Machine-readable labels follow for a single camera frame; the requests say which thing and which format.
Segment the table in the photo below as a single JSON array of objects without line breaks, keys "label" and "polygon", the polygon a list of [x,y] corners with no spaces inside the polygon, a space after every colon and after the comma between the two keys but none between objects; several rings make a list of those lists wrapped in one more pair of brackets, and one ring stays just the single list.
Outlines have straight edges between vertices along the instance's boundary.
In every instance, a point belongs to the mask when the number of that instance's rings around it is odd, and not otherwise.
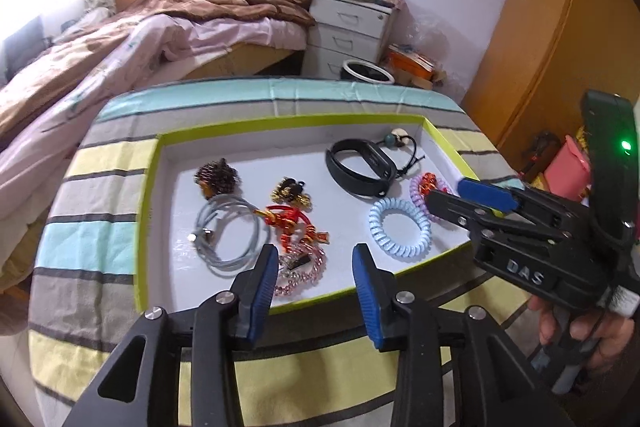
[{"label": "table", "polygon": [[[301,114],[405,113],[428,118],[483,181],[517,176],[452,100],[433,91],[292,78],[199,80],[111,100],[60,187],[32,283],[31,370],[47,426],[59,426],[137,318],[134,242],[149,141],[197,125]],[[537,344],[524,291],[491,277],[459,251],[400,278],[436,305],[485,306],[525,351]],[[446,389],[452,378],[443,350]],[[397,354],[374,350],[354,295],[270,316],[258,348],[238,354],[246,425],[386,426]],[[180,372],[178,423],[190,425],[190,354]],[[452,404],[446,404],[452,419]]]}]

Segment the black wristband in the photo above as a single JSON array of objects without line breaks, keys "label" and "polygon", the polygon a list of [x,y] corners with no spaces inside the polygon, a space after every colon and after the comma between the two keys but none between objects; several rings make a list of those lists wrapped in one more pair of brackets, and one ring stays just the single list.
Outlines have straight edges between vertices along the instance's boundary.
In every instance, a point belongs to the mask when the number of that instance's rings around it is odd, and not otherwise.
[{"label": "black wristband", "polygon": [[[341,151],[358,153],[379,179],[363,176],[342,165],[335,157],[335,154]],[[341,140],[326,151],[324,160],[334,181],[347,192],[359,196],[383,198],[398,173],[398,168],[391,158],[382,152],[378,145],[368,140]]]}]

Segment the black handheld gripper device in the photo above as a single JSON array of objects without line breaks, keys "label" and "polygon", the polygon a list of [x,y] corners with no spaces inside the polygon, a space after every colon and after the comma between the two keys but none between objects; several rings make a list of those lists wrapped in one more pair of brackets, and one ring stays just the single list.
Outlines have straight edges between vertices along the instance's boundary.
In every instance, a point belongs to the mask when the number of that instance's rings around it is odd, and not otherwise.
[{"label": "black handheld gripper device", "polygon": [[[638,219],[638,136],[628,100],[590,90],[582,99],[591,165],[589,206],[526,186],[500,188],[470,179],[460,197],[432,190],[431,214],[466,228],[474,260],[488,272],[554,305],[559,331],[532,361],[556,394],[571,390],[597,346],[571,338],[574,318],[592,309],[632,317],[640,279],[631,259]],[[519,214],[524,220],[503,219]]]},{"label": "black handheld gripper device", "polygon": [[364,244],[352,267],[369,338],[379,351],[400,351],[391,427],[442,427],[440,346],[451,351],[458,427],[574,425],[484,308],[447,311],[398,291]]},{"label": "black handheld gripper device", "polygon": [[242,427],[232,351],[260,337],[278,276],[278,251],[265,245],[254,269],[198,308],[149,309],[116,346],[64,427],[176,427],[182,349],[191,347],[191,424]]}]

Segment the pink bin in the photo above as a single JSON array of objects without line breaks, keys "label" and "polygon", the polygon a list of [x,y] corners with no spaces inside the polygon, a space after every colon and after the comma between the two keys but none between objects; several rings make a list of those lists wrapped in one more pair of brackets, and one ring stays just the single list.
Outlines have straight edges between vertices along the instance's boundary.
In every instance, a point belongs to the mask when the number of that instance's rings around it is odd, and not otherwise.
[{"label": "pink bin", "polygon": [[545,171],[549,191],[568,200],[580,201],[591,182],[589,161],[575,140],[567,135],[562,149]]}]

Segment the brown blanket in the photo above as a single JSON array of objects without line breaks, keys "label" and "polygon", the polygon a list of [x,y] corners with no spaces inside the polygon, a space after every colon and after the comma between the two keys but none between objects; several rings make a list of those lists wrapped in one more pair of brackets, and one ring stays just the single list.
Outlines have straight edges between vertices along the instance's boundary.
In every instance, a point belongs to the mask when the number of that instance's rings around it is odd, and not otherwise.
[{"label": "brown blanket", "polygon": [[68,36],[20,71],[0,91],[0,151],[47,107],[74,89],[144,18],[156,14],[193,22],[264,17],[309,27],[309,13],[283,0],[137,0],[128,9]]}]

